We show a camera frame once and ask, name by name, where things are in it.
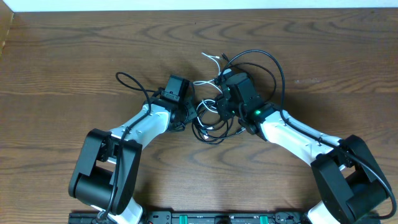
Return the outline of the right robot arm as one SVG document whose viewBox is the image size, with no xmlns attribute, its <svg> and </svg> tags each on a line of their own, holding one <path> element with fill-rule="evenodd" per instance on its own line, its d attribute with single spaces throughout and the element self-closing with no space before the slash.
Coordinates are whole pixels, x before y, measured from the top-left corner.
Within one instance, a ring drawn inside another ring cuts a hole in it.
<svg viewBox="0 0 398 224">
<path fill-rule="evenodd" d="M 252 135 L 279 145 L 308 164 L 321 202 L 307 214 L 309 223 L 359 223 L 381 217 L 372 209 L 386 199 L 397 211 L 391 186 L 366 143 L 351 135 L 345 139 L 313 129 L 258 94 L 247 73 L 228 71 L 214 80 L 222 94 L 216 108 L 222 119 L 234 116 Z"/>
</svg>

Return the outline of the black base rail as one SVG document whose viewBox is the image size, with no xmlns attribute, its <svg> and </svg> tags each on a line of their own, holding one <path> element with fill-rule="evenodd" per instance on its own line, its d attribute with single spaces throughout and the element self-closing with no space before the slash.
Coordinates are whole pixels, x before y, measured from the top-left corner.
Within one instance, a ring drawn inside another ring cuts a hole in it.
<svg viewBox="0 0 398 224">
<path fill-rule="evenodd" d="M 70 213 L 69 224 L 77 223 L 135 223 L 132 221 L 116 221 L 108 218 L 103 222 L 96 221 L 97 213 Z M 170 211 L 144 212 L 137 223 L 142 224 L 304 224 L 310 220 L 300 212 L 277 213 L 177 213 Z"/>
</svg>

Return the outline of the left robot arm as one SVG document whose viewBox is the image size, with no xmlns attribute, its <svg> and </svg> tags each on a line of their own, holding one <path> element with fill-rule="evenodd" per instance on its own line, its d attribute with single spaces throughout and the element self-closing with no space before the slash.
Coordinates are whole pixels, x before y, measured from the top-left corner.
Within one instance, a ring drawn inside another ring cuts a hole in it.
<svg viewBox="0 0 398 224">
<path fill-rule="evenodd" d="M 160 134 L 183 131 L 197 115 L 189 80 L 172 75 L 165 88 L 138 84 L 137 90 L 146 97 L 138 114 L 117 128 L 86 135 L 68 193 L 97 211 L 71 213 L 69 223 L 140 223 L 144 209 L 133 193 L 142 150 Z"/>
</svg>

